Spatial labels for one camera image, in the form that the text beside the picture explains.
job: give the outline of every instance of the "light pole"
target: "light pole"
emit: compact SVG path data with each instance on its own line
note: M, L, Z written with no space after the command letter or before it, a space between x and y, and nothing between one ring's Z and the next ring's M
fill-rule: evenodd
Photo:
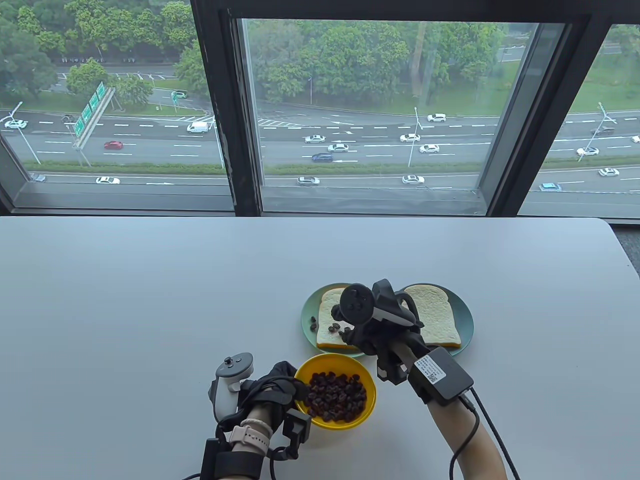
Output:
M420 127L420 130L422 130L422 125L420 124L420 120L418 119L418 108L417 107L413 107L413 111L415 112L415 130L413 132L413 135L416 135L418 133L418 126ZM407 164L407 168L409 168L411 166L411 157L413 156L413 146L415 145L415 137L413 139L413 141L411 142L411 152L409 152L409 163Z
M15 114L16 110L18 110L20 108L20 105L22 105L22 102L18 102L18 104L15 106L15 108L13 110L11 110L11 113L9 113L9 115L7 115L4 118L0 118L0 124L2 122L4 122L7 118L11 118L11 120L15 120L13 115ZM34 152L33 148L31 148L31 145L29 145L29 142L27 141L27 138L24 136L24 133L22 133L22 129L18 128L18 131L20 132L20 135L22 136L22 139L24 140L24 143L26 143L27 147L29 147L29 150L31 151L31 154L36 159L36 162L38 162L38 164L42 164L42 162L40 162L40 160L38 159L38 156L36 155L36 152Z
M598 134L598 132L600 131L600 128L602 127L602 124L605 122L605 120L608 120L610 122L613 122L615 124L617 124L618 122L616 120L614 120L613 118L611 118L609 116L609 114L607 113L607 111L604 109L604 107L602 106L602 102L598 102L598 107L600 108L600 111L602 112L602 120L600 121L600 123L598 124L598 127L593 131L593 135L591 135L591 138L589 139L589 142L587 143L587 146L584 147L584 151L586 152L589 147L591 146L591 142L593 141L594 138L596 138L596 135ZM580 158L578 158L578 162L582 160L582 157L584 157L584 153L582 155L580 155Z

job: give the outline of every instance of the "white table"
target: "white table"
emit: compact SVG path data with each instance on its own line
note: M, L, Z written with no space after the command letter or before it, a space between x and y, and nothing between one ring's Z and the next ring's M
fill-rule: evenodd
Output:
M385 277L467 303L458 360L523 479L640 478L640 281L603 221L7 217L0 478L198 472L222 359L299 365L306 297ZM362 427L314 428L278 479L445 479L451 452L411 388L378 396Z

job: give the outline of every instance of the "green plate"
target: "green plate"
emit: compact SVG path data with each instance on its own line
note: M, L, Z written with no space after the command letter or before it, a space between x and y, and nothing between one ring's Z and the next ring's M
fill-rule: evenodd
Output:
M346 288L349 285L351 284L331 284L331 285L326 285L316 290L315 292L313 292L309 296L309 298L307 298L307 301L305 302L305 304L302 306L302 314L300 315L300 321L302 323L302 332L305 334L305 337L307 338L307 340L309 340L309 343L311 343L311 345L317 350L320 350L325 353L340 353L341 355L346 355L352 358L356 358L358 356L364 355L364 353L362 353L360 350L348 351L348 350L343 350L341 348L318 348L318 346L316 345L316 333L311 331L311 317L318 318L318 312L320 310L320 302L322 301L322 295L324 295L324 293L329 290Z
M456 330L460 335L461 345L458 348L455 347L445 347L451 355L457 355L465 348L467 345L471 343L471 338L474 336L474 318L471 316L471 312L469 308L462 301L462 299L454 294L451 290L446 289L445 287L441 287L436 284L411 284L407 285L404 289L409 287L413 287L414 285L430 285L432 287L438 287L449 297L449 304L451 305L451 311L453 312L453 320L456 323Z

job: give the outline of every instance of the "label sticker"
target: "label sticker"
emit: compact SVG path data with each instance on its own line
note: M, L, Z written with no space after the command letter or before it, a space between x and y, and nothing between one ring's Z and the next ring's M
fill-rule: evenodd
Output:
M436 362L430 356L424 356L415 363L418 370L429 380L429 383L435 385L447 376Z

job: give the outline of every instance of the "green road sign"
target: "green road sign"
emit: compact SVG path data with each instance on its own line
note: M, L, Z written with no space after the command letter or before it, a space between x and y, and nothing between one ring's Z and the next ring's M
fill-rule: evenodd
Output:
M89 105L91 106L91 110L95 111L95 109L98 108L98 103L100 103L100 100L98 100L97 93L94 93L89 99Z
M82 110L82 118L85 122L88 122L91 118L91 107L89 105L85 105Z
M76 136L79 137L80 135L82 135L83 131L84 131L84 122L82 121L82 118L78 118L78 121L74 125L74 132L76 132Z
M98 98L100 100L102 100L104 94L107 92L107 90L104 87L104 83L100 82L100 85L98 85L98 88L96 89L95 93L98 95Z

